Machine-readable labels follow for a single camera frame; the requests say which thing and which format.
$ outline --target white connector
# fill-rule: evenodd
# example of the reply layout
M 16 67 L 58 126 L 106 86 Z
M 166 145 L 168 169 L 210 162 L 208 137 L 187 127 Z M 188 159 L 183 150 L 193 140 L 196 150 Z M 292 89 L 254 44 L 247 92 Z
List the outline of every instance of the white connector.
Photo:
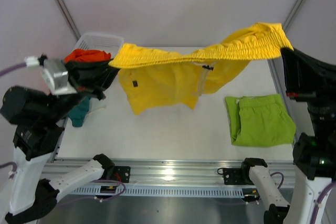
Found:
M 38 57 L 36 56 L 26 57 L 25 63 L 26 63 L 27 69 L 36 69 L 40 66 L 40 62 L 38 60 Z

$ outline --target gray floor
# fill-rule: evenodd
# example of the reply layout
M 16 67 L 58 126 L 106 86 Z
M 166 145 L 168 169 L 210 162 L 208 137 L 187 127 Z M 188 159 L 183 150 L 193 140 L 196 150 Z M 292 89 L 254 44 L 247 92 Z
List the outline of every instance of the gray floor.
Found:
M 292 190 L 281 191 L 290 200 Z M 68 196 L 62 202 L 75 199 Z M 264 207 L 238 199 L 119 197 L 99 203 L 84 199 L 56 207 L 38 224 L 262 224 Z

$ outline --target folded green shorts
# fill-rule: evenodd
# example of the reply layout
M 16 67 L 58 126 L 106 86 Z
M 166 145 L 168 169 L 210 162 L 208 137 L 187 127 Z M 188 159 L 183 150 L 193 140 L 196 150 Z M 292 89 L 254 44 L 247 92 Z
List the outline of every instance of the folded green shorts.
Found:
M 293 143 L 296 126 L 279 94 L 226 97 L 233 145 L 270 147 Z

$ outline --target white wall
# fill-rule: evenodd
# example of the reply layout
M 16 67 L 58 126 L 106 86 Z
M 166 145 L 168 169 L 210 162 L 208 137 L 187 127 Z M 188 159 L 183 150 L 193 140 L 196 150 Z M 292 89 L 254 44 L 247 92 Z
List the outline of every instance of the white wall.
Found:
M 307 0 L 287 36 L 297 49 L 336 65 L 336 0 Z M 312 134 L 307 105 L 291 102 L 291 109 L 299 129 Z M 333 192 L 327 205 L 331 223 L 336 223 L 335 207 Z
M 76 41 L 54 0 L 0 0 L 0 69 L 25 56 L 46 53 L 63 58 Z M 0 79 L 0 97 L 16 84 L 46 89 L 38 70 L 18 70 Z M 0 116 L 0 164 L 12 160 L 15 127 Z M 8 170 L 0 170 L 0 185 Z
M 295 0 L 65 0 L 79 31 L 143 46 L 207 46 L 255 22 L 284 22 Z

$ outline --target elastic waistband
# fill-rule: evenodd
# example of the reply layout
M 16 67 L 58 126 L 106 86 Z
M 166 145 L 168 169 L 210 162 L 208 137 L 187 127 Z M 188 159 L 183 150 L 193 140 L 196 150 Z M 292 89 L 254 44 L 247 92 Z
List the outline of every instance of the elastic waistband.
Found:
M 243 97 L 239 101 L 239 107 L 255 107 L 255 106 L 265 106 L 276 103 L 278 97 L 281 99 L 279 94 L 272 94 L 265 97 Z

